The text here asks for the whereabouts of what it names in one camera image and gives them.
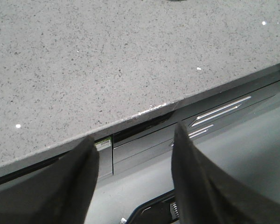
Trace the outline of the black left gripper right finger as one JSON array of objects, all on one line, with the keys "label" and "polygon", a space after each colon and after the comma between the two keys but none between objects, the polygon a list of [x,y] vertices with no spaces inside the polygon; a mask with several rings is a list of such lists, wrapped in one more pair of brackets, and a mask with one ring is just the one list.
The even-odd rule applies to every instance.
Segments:
[{"label": "black left gripper right finger", "polygon": [[182,122],[175,126],[171,174],[182,224],[280,224],[280,204],[207,158]]}]

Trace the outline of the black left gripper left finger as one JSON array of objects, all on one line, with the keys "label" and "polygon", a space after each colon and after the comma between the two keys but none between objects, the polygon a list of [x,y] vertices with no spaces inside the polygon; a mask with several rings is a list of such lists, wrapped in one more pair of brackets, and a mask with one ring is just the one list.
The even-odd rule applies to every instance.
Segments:
[{"label": "black left gripper left finger", "polygon": [[0,224],[83,224],[98,170],[88,136],[49,168],[0,191]]}]

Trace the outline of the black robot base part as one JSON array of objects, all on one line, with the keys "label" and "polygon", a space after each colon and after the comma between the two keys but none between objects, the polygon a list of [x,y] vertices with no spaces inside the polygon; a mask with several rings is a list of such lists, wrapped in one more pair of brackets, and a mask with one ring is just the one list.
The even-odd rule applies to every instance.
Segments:
[{"label": "black robot base part", "polygon": [[179,220],[175,191],[171,190],[139,205],[122,224],[174,224]]}]

